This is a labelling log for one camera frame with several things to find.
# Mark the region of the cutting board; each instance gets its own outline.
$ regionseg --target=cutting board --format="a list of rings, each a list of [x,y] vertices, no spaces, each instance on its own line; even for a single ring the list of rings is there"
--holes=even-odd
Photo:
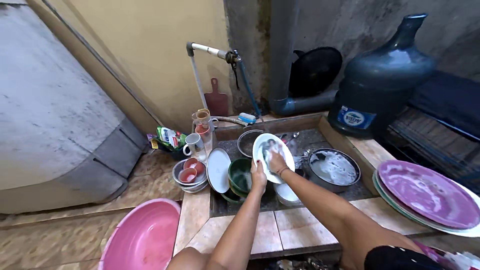
[[[211,116],[228,116],[228,96],[218,92],[218,80],[211,80],[212,92],[205,94],[208,110]]]

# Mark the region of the dish rack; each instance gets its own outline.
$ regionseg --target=dish rack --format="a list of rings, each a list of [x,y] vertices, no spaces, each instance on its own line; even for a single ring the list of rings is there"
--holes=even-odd
[[[480,139],[414,108],[376,138],[397,159],[437,171],[480,194]]]

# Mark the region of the bracelet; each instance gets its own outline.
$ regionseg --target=bracelet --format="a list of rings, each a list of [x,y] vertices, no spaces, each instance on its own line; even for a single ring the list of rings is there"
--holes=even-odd
[[[283,172],[284,170],[289,170],[289,169],[290,169],[289,167],[285,167],[285,168],[279,170],[279,171],[277,172],[277,175],[280,176],[280,177],[282,177],[282,172]]]

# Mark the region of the green bowl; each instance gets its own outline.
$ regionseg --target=green bowl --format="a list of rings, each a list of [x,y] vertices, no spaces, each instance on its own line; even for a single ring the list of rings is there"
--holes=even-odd
[[[242,192],[240,190],[238,190],[236,187],[232,186],[232,182],[229,181],[229,186],[230,186],[230,189],[232,190],[233,193],[235,193],[236,195],[242,197],[242,198],[246,198],[248,196],[248,192]]]
[[[250,168],[252,167],[251,159],[237,159],[230,163],[228,167],[228,182],[230,187],[233,187],[233,192],[239,191],[248,194],[250,189],[247,185],[247,177],[252,177]]]
[[[225,193],[220,193],[220,195],[227,201],[235,204],[242,204],[245,201],[245,198],[238,196],[233,193],[231,189],[228,189]]]

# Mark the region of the knee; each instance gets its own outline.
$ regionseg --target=knee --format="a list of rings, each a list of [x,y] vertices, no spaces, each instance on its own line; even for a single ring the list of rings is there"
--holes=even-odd
[[[208,255],[200,253],[193,247],[186,247],[169,262],[167,270],[202,270],[208,261]]]

